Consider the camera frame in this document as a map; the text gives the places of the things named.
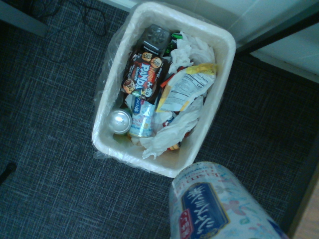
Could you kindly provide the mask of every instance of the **food package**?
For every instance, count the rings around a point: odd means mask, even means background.
[[[186,110],[214,83],[216,71],[215,64],[201,64],[179,71],[166,85],[157,112]]]
[[[127,94],[154,102],[159,92],[160,80],[167,73],[167,61],[149,52],[137,51],[124,75],[122,89]]]
[[[171,239],[289,239],[236,176],[212,162],[176,176],[169,217]]]
[[[152,24],[146,28],[138,40],[137,47],[143,52],[153,53],[162,57],[171,40],[170,32],[158,25]]]
[[[173,33],[171,35],[171,41],[165,51],[164,57],[169,57],[170,53],[177,49],[177,39],[183,39],[183,36],[180,33]]]

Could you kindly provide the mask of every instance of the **carpet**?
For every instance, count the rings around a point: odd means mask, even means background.
[[[44,22],[50,33],[73,26],[48,41],[1,30],[0,171],[18,166],[0,188],[1,238],[169,238],[172,179],[92,157],[95,86],[128,13],[88,3],[106,13],[106,36],[69,2]],[[102,33],[100,14],[87,17]],[[229,168],[280,223],[318,114],[318,90],[235,60],[196,162]]]

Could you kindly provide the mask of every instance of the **drink can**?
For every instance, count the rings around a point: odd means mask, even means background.
[[[129,134],[133,137],[151,137],[155,105],[135,97],[132,114],[132,126]]]
[[[131,115],[125,110],[114,110],[110,113],[110,126],[115,134],[125,134],[132,124]]]
[[[169,216],[171,239],[288,239],[235,175],[211,162],[176,176]]]

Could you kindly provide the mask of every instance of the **white trash can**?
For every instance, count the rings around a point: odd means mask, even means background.
[[[218,65],[215,83],[207,92],[207,98],[198,124],[192,134],[182,142],[180,150],[167,151],[153,160],[142,159],[143,147],[133,146],[125,137],[107,132],[107,116],[120,91],[123,71],[132,47],[145,28],[157,24],[171,31],[183,31],[197,36],[213,47]],[[182,169],[191,165],[205,139],[220,104],[236,51],[232,35],[166,5],[146,2],[130,14],[127,23],[109,44],[99,83],[105,83],[99,91],[98,108],[92,130],[93,145],[103,154],[132,167],[174,178]]]

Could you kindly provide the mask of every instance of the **can lid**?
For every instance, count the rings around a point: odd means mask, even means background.
[[[132,125],[131,116],[124,110],[115,110],[111,112],[111,127],[115,134],[123,134],[129,131]]]

